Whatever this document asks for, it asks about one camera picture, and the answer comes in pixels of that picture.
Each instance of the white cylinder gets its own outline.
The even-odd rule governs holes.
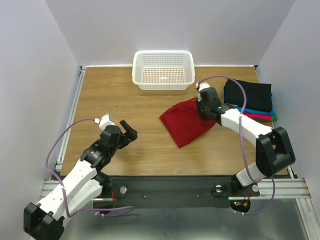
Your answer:
[[[265,178],[266,176],[263,175],[256,163],[252,163],[251,165],[248,166],[249,168],[249,172],[250,172],[250,175],[252,177],[253,180],[255,181],[258,181],[260,179],[263,179]],[[239,180],[240,184],[245,187],[245,186],[248,186],[250,184],[252,184],[253,182],[250,180],[249,176],[248,176],[248,173],[247,173],[247,170],[246,169],[243,169],[242,171],[238,172],[236,174],[236,178]]]

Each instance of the wall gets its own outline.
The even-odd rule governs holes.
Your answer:
[[[256,65],[294,0],[46,2],[82,66],[132,64],[139,50],[188,50],[198,65]]]
[[[288,130],[292,168],[305,177],[320,216],[320,2],[297,0],[266,51],[257,73],[271,83],[278,126]]]
[[[0,239],[23,240],[23,210],[48,177],[79,65],[44,0],[5,1],[0,19]]]

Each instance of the white plastic basket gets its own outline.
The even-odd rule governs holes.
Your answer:
[[[181,50],[138,51],[132,81],[142,90],[186,90],[195,82],[192,54]]]

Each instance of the blue cloth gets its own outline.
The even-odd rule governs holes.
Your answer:
[[[223,94],[223,98],[225,98],[225,87],[222,88],[222,94]],[[242,107],[236,106],[236,109],[239,110],[239,112],[241,111]],[[258,110],[252,110],[249,108],[245,108],[244,113],[248,113],[248,114],[261,114],[261,115],[273,115],[276,114],[276,110],[274,108],[272,108],[271,112],[266,112],[266,111],[258,111]]]

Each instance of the wooden tabletop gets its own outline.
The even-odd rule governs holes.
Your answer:
[[[196,67],[195,80],[212,75],[258,82],[253,67]],[[207,81],[222,97],[226,79]],[[124,119],[138,131],[138,139],[118,150],[103,172],[108,175],[232,175],[244,168],[239,135],[216,124],[187,146],[178,148],[159,116],[173,105],[197,95],[195,85],[187,90],[140,90],[132,82],[131,67],[89,67],[78,100],[74,121],[113,115],[117,125]],[[90,121],[75,125],[69,137],[61,174],[67,175],[101,130]],[[255,148],[247,140],[248,162]]]

